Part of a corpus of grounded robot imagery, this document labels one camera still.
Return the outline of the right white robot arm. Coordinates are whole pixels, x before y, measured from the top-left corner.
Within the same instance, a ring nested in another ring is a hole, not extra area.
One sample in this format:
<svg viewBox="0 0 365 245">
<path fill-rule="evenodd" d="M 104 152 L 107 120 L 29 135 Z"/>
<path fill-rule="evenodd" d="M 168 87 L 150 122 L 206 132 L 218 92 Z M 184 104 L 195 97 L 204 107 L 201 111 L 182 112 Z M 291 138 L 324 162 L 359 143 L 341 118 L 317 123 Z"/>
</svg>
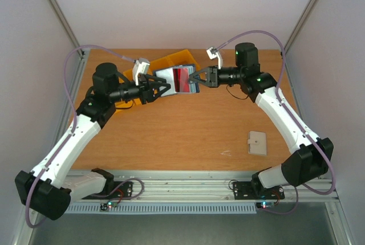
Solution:
<svg viewBox="0 0 365 245">
<path fill-rule="evenodd" d="M 253 174 L 251 186 L 254 195 L 265 197 L 276 186 L 305 185 L 333 171 L 330 165 L 333 143 L 313 132 L 286 101 L 275 78 L 260 70 L 258 50 L 254 44 L 235 46 L 235 67 L 223 66 L 218 49 L 211 47 L 206 52 L 209 59 L 218 60 L 218 65 L 194 72 L 189 76 L 189 82 L 209 88 L 238 84 L 241 91 L 271 119 L 291 154 L 282 164 Z"/>
</svg>

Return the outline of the blue card holder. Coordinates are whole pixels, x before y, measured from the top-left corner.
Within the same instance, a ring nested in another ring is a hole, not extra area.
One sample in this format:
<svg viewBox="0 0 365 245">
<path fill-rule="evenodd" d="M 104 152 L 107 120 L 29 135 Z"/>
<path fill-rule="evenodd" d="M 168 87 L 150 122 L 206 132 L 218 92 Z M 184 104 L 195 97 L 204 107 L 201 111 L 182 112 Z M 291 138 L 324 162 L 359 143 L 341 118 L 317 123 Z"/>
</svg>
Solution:
<svg viewBox="0 0 365 245">
<path fill-rule="evenodd" d="M 171 96 L 179 94 L 199 93 L 198 83 L 190 82 L 189 75 L 196 71 L 194 64 L 183 64 L 168 68 L 162 68 L 152 71 L 154 76 L 163 78 L 171 85 L 171 88 L 164 92 L 161 96 Z"/>
</svg>

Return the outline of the red credit card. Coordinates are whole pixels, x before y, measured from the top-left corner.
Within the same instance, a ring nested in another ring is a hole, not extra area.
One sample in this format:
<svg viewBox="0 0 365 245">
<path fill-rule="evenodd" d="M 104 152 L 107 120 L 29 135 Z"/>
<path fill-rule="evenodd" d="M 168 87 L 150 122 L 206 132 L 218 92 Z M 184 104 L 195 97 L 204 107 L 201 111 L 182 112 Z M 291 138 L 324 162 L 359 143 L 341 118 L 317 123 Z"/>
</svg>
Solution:
<svg viewBox="0 0 365 245">
<path fill-rule="evenodd" d="M 177 93 L 189 93 L 189 73 L 187 68 L 174 68 L 173 69 L 175 91 Z"/>
</svg>

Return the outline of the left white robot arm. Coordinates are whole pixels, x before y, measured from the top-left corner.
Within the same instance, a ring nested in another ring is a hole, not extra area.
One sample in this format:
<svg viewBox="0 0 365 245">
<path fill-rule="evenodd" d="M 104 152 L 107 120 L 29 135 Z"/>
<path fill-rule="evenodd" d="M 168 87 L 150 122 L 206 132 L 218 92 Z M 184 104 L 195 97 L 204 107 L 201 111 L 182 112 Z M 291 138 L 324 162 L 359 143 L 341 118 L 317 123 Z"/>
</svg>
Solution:
<svg viewBox="0 0 365 245">
<path fill-rule="evenodd" d="M 171 88 L 166 79 L 149 75 L 148 62 L 135 62 L 133 80 L 128 80 L 113 63 L 102 63 L 92 76 L 92 86 L 75 111 L 74 118 L 61 139 L 31 172 L 20 171 L 15 178 L 21 202 L 48 219 L 60 218 L 70 203 L 85 197 L 109 198 L 117 189 L 114 176 L 93 169 L 84 177 L 66 183 L 66 176 L 87 144 L 104 128 L 116 112 L 116 103 L 139 99 L 147 104 Z"/>
</svg>

